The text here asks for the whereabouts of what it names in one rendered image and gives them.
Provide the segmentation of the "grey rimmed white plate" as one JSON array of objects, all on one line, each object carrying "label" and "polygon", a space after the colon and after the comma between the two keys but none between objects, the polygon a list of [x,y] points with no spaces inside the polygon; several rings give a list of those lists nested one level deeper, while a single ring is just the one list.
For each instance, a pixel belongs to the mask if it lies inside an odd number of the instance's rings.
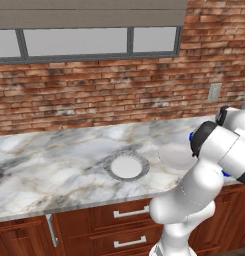
[{"label": "grey rimmed white plate", "polygon": [[103,168],[116,180],[132,182],[149,172],[150,163],[135,151],[119,150],[105,158]]}]

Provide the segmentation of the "plain white plate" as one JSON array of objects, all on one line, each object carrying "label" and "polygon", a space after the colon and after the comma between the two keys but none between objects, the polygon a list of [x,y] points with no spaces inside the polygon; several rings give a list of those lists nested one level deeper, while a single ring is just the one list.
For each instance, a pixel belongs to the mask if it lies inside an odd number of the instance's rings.
[{"label": "plain white plate", "polygon": [[163,145],[158,156],[167,167],[177,170],[188,170],[197,162],[188,145],[175,142]]}]

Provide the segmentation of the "wooden drawer front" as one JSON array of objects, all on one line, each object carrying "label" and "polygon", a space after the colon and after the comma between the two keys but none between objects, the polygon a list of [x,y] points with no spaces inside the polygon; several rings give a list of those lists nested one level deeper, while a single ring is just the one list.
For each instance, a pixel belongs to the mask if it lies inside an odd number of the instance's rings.
[{"label": "wooden drawer front", "polygon": [[149,205],[149,202],[149,199],[122,202],[118,204],[62,212],[58,213],[57,217],[63,235],[68,237],[86,235],[102,229],[113,229],[122,224],[149,219],[149,213],[118,219],[115,219],[113,216],[114,211],[125,213],[142,210],[144,206]]},{"label": "wooden drawer front", "polygon": [[[148,256],[161,233],[160,225],[151,225],[119,232],[64,237],[65,253],[66,256]],[[114,241],[124,243],[139,240],[144,235],[147,238],[146,243],[114,248]]]}]

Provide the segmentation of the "grey framed window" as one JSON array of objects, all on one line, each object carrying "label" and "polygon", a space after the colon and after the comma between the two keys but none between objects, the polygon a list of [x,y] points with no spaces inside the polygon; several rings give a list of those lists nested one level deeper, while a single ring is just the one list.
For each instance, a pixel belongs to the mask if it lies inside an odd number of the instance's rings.
[{"label": "grey framed window", "polygon": [[1,29],[0,64],[176,57],[182,28]]}]

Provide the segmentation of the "grey window blind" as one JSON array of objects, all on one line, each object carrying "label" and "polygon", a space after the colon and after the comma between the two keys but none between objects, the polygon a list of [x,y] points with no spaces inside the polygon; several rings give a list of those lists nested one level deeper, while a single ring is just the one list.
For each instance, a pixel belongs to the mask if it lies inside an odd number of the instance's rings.
[{"label": "grey window blind", "polygon": [[188,0],[0,0],[0,29],[183,26]]}]

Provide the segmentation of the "wooden cupboard door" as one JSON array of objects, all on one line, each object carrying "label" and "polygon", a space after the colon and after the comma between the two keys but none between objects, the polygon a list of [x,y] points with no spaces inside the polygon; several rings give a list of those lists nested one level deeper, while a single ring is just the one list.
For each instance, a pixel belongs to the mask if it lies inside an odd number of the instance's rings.
[{"label": "wooden cupboard door", "polygon": [[56,256],[46,218],[0,222],[0,256]]},{"label": "wooden cupboard door", "polygon": [[215,214],[190,235],[189,245],[198,256],[245,247],[245,185],[224,187],[215,206]]}]

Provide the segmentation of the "grey wall socket plate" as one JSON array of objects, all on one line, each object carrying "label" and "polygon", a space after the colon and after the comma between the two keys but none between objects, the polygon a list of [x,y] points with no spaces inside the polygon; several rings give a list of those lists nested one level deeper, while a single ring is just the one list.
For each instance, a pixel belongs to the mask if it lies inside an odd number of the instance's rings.
[{"label": "grey wall socket plate", "polygon": [[213,103],[218,101],[222,84],[221,83],[212,83],[210,85],[209,94],[208,94],[208,103]]}]

